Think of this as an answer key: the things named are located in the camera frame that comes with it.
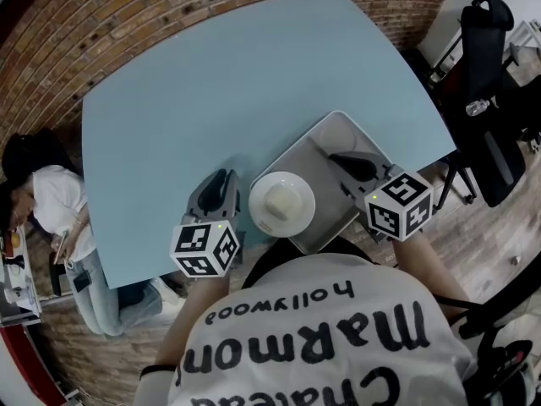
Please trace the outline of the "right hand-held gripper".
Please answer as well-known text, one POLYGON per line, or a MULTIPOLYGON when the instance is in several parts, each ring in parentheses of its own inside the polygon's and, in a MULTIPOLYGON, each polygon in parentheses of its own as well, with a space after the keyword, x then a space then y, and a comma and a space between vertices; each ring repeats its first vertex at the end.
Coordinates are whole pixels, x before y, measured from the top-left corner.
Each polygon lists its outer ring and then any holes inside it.
POLYGON ((342 185, 369 231, 403 242, 431 219, 434 188, 420 174, 372 152, 333 153, 329 160, 346 173, 342 185))

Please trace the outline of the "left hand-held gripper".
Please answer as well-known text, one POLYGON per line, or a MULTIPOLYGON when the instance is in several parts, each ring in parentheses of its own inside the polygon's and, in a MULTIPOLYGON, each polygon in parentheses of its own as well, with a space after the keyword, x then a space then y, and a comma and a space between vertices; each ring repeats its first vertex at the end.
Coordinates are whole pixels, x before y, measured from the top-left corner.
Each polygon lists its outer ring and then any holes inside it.
POLYGON ((240 212, 239 179, 221 168, 205 178, 188 199, 172 232, 169 255, 186 277, 225 277, 241 249, 236 235, 240 212), (210 220, 198 217, 232 217, 210 220))

